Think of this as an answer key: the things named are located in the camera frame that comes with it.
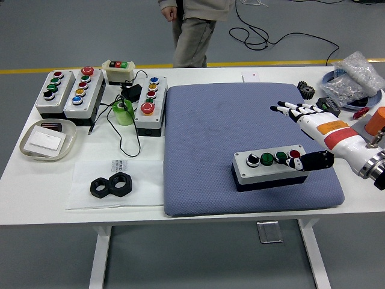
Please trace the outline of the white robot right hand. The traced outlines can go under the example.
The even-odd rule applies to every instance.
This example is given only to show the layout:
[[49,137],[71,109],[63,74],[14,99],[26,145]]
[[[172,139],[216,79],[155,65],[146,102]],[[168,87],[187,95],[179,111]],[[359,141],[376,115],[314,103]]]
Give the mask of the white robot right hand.
[[290,117],[310,138],[336,158],[347,161],[357,175],[369,160],[381,152],[379,148],[368,148],[367,141],[346,122],[314,105],[279,101],[270,109]]

